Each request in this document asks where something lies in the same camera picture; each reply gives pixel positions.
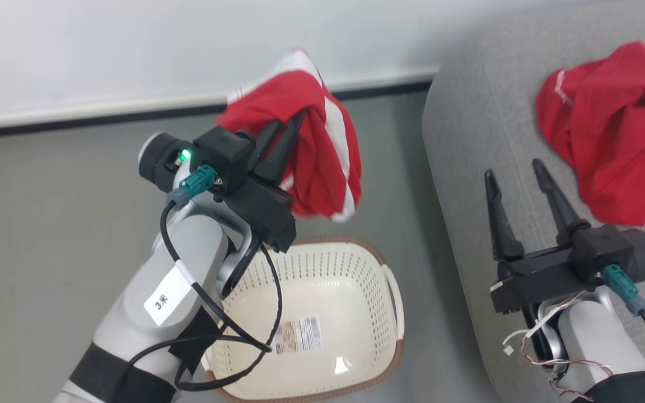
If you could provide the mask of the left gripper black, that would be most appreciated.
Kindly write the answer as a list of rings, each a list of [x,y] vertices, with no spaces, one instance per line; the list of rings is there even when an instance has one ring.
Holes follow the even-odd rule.
[[[285,126],[277,144],[269,154],[269,183],[280,184],[307,111],[300,110]],[[250,157],[253,170],[265,159],[279,134],[283,122],[269,123],[254,138],[254,153]],[[247,178],[239,187],[225,192],[222,185],[213,186],[213,195],[240,217],[263,242],[276,252],[285,253],[297,237],[296,221],[292,214],[293,197],[279,188],[254,178]]]

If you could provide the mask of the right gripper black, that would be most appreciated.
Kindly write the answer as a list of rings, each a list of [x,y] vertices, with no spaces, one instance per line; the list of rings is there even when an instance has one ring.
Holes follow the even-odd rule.
[[[558,230],[556,242],[568,244],[576,232],[591,228],[591,224],[579,217],[541,159],[533,159],[532,167]],[[497,261],[498,281],[490,289],[496,313],[512,313],[604,285],[601,278],[594,275],[587,279],[576,275],[571,247],[554,247],[524,255],[524,247],[516,240],[506,215],[502,192],[492,169],[486,170],[484,181],[492,253]]]

